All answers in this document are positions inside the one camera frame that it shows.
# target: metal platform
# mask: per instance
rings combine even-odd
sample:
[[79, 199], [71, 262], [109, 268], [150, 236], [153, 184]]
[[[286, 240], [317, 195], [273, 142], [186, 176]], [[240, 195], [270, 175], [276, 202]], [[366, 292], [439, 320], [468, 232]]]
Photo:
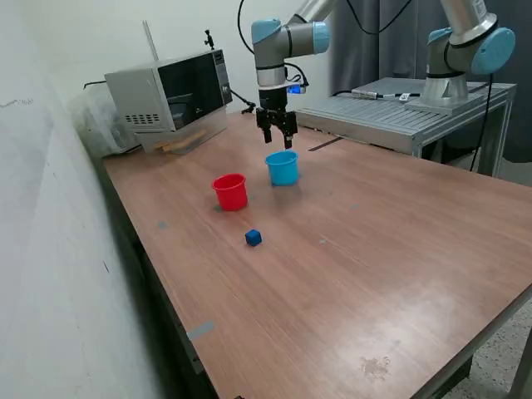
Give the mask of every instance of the metal platform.
[[[384, 78], [360, 90], [381, 94], [420, 93], [425, 81]], [[484, 83], [468, 82], [470, 91], [483, 100], [458, 115], [439, 115], [427, 111], [410, 111], [399, 101], [353, 99], [341, 94], [321, 101], [316, 106], [296, 111], [298, 124], [352, 140], [421, 156], [425, 145], [481, 118], [485, 112], [488, 89]], [[482, 143], [479, 173], [497, 176], [504, 149], [516, 85], [494, 83], [490, 100], [490, 118]]]

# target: red cup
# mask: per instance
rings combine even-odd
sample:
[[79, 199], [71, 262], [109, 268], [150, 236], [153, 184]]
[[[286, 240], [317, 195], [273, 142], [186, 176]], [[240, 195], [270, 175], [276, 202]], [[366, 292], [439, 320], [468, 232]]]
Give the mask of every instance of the red cup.
[[244, 175], [230, 173], [220, 176], [213, 182], [213, 189], [218, 195], [219, 206], [222, 210], [239, 210], [248, 204], [245, 181]]

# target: plastic bag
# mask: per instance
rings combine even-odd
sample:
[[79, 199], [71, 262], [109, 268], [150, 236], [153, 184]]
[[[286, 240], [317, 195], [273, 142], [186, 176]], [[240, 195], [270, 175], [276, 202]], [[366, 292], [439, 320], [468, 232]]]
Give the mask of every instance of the plastic bag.
[[87, 87], [70, 106], [83, 145], [92, 156], [121, 154], [139, 145], [135, 135], [120, 122], [107, 84]]

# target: gray curtain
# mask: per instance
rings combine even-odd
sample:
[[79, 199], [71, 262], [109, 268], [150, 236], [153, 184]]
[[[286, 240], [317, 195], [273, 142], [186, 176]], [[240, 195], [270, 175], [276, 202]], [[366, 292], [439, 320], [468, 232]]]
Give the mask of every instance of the gray curtain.
[[[440, 0], [413, 0], [405, 12], [379, 36], [369, 36], [356, 24], [347, 0], [338, 0], [332, 15], [332, 89], [347, 90], [377, 79], [415, 77], [424, 79], [426, 74], [426, 41], [431, 31], [447, 27], [448, 22]], [[370, 32], [378, 31], [397, 14], [406, 0], [351, 0], [362, 26]], [[532, 161], [532, 113], [528, 110], [526, 93], [532, 90], [532, 80], [526, 73], [532, 66], [529, 55], [532, 35], [527, 29], [527, 18], [532, 13], [528, 0], [485, 0], [490, 12], [499, 17], [500, 25], [511, 28], [517, 36], [515, 53], [501, 71], [495, 74], [495, 82], [517, 83], [505, 158], [513, 162]], [[469, 76], [470, 80], [486, 81], [486, 76]], [[472, 126], [459, 131], [447, 142], [456, 147], [474, 146], [478, 129]]]

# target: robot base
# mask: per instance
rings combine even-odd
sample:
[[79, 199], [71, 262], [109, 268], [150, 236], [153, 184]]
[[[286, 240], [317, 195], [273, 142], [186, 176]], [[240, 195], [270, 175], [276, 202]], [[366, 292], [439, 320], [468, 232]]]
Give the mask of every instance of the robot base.
[[411, 111], [453, 116], [475, 108], [482, 103], [483, 98], [482, 95], [469, 93], [466, 75], [427, 77], [421, 96], [406, 103], [405, 108]]

